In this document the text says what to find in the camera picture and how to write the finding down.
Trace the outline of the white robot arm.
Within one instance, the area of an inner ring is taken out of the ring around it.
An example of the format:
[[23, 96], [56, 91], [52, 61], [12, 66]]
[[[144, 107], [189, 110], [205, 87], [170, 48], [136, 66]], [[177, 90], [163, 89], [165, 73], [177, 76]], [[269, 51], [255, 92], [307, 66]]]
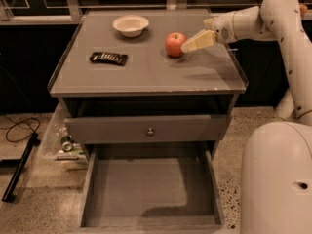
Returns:
[[214, 43], [275, 41], [284, 70], [279, 122], [257, 128], [242, 156], [240, 234], [312, 234], [312, 43], [298, 0], [258, 6], [204, 20], [182, 45], [186, 53]]

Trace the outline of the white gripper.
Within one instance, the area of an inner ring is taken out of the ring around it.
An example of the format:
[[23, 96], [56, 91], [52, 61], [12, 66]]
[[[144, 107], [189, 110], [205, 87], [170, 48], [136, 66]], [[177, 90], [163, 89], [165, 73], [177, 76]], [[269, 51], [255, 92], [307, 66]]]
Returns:
[[189, 38], [182, 44], [182, 51], [189, 53], [207, 48], [215, 41], [221, 44], [232, 43], [234, 41], [233, 16], [234, 13], [231, 12], [216, 18], [204, 19], [203, 24], [208, 30], [203, 29]]

